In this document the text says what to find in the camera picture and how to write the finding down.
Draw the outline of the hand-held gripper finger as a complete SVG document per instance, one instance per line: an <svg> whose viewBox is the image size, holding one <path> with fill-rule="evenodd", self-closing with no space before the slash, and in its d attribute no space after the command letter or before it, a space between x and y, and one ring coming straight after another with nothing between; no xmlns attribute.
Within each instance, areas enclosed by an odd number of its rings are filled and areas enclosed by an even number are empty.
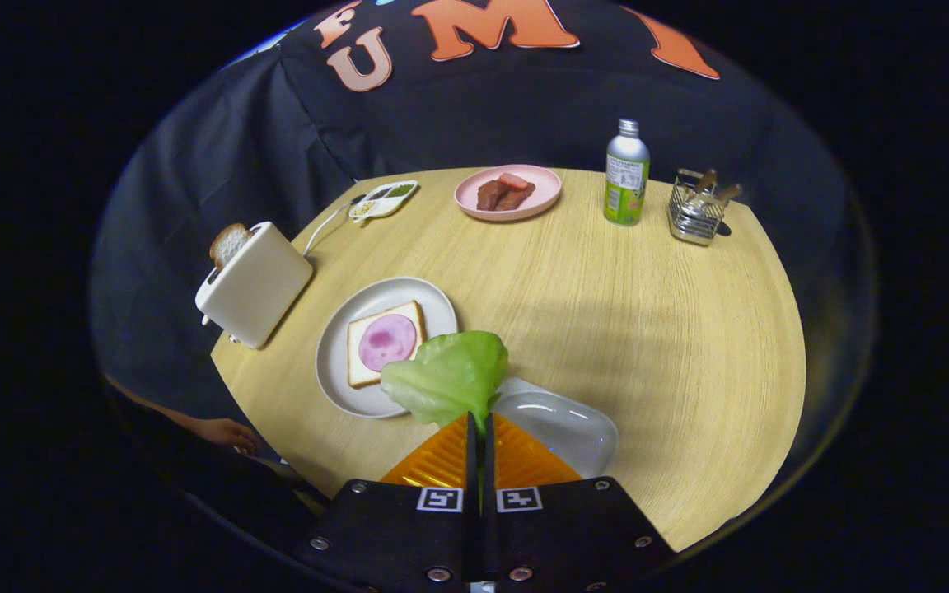
<svg viewBox="0 0 949 593"><path fill-rule="evenodd" d="M441 429L459 446L459 487L351 479L297 546L298 562L346 592L465 592L478 564L477 427Z"/></svg>
<svg viewBox="0 0 949 593"><path fill-rule="evenodd" d="M483 567L497 592L645 592L678 553L610 476L501 487L517 462L485 421Z"/></svg>

